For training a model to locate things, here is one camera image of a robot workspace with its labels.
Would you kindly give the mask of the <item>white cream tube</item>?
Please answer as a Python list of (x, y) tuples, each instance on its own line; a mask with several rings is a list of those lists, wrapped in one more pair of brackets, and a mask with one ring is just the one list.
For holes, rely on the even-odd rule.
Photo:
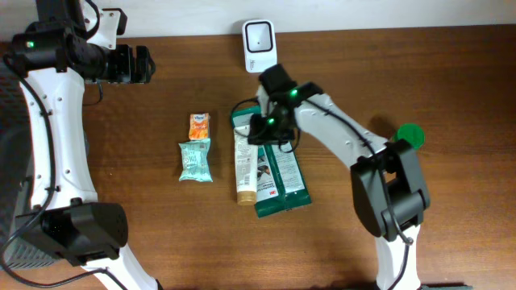
[(235, 182), (238, 205), (254, 205), (257, 201), (258, 146), (248, 143), (250, 126), (238, 126), (235, 133)]

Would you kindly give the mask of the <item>green wipes packet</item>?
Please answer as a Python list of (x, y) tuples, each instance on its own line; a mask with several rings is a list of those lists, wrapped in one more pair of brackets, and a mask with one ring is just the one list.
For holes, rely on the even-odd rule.
[[(259, 112), (255, 106), (232, 113), (233, 129), (249, 125), (251, 116)], [(311, 203), (298, 160), (291, 149), (289, 144), (258, 146), (257, 201), (253, 207), (259, 218)]]

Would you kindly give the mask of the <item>orange small box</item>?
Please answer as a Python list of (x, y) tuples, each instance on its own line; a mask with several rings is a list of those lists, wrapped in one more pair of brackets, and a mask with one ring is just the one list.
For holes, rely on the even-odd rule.
[(191, 114), (189, 116), (189, 139), (202, 140), (210, 137), (210, 115)]

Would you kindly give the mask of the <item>teal small packet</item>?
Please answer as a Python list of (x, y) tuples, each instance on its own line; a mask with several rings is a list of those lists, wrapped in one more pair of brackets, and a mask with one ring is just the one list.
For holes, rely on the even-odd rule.
[(182, 158), (182, 173), (179, 181), (194, 180), (212, 182), (207, 156), (210, 150), (210, 139), (201, 139), (179, 143)]

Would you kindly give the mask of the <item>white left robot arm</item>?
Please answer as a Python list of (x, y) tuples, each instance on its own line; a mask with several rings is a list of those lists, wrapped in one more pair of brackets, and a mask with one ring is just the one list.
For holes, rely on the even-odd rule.
[(39, 1), (38, 19), (14, 35), (3, 60), (19, 79), (32, 141), (30, 206), (14, 219), (1, 249), (2, 268), (14, 276), (35, 265), (19, 258), (25, 242), (51, 261), (81, 267), (109, 289), (158, 289), (128, 244), (121, 205), (101, 203), (89, 174), (82, 109), (88, 84), (146, 84), (156, 70), (145, 46), (117, 38), (127, 16), (91, 1)]

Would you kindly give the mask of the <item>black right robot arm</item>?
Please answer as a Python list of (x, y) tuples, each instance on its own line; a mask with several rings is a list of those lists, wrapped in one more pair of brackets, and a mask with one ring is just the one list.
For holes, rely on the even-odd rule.
[(350, 171), (353, 205), (375, 238), (378, 289), (420, 289), (416, 242), (430, 194), (414, 147), (389, 141), (345, 114), (330, 95), (307, 82), (299, 85), (276, 64), (259, 76), (248, 142), (283, 145), (307, 133)]

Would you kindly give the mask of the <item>white barcode scanner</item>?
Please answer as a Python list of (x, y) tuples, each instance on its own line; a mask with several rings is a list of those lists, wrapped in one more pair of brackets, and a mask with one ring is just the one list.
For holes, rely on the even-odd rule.
[(248, 20), (242, 25), (245, 69), (262, 73), (277, 64), (275, 28), (266, 19)]

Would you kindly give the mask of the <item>green lid glass jar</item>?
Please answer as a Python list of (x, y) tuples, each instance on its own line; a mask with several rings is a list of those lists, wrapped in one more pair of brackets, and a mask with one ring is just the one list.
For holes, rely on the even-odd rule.
[(408, 142), (414, 149), (418, 150), (424, 145), (426, 135), (419, 125), (415, 123), (406, 123), (397, 129), (393, 137), (395, 142), (402, 139)]

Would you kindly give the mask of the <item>grey plastic mesh basket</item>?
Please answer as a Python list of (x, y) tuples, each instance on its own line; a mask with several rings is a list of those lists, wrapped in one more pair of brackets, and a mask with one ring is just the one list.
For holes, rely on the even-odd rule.
[[(19, 78), (1, 60), (1, 247), (16, 231), (15, 218), (31, 212), (34, 162), (30, 114)], [(12, 270), (53, 265), (56, 260), (21, 238), (6, 249)]]

